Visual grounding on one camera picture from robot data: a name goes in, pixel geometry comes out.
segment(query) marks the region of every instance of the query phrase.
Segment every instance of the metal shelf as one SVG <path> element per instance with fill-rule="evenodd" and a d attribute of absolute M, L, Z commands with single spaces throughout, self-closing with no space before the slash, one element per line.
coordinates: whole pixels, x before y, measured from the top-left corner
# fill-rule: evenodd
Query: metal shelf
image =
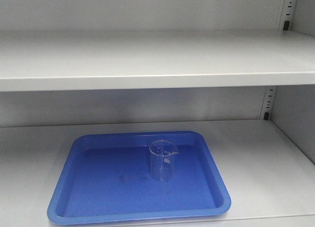
<path fill-rule="evenodd" d="M 54 226 L 46 210 L 76 138 L 162 130 L 202 134 L 232 198 L 231 209 L 221 216 L 170 226 L 314 225 L 315 166 L 272 122 L 264 120 L 1 128 L 2 224 Z"/>
<path fill-rule="evenodd" d="M 291 31 L 2 32 L 0 91 L 315 84 Z"/>

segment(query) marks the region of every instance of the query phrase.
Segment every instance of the plastic tray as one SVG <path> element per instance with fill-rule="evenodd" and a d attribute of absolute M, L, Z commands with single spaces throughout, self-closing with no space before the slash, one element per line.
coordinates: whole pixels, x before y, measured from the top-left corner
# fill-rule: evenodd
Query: plastic tray
<path fill-rule="evenodd" d="M 175 174 L 150 176 L 151 142 L 178 146 Z M 86 135 L 74 141 L 48 207 L 59 225 L 220 215 L 231 199 L 203 137 L 192 131 Z"/>

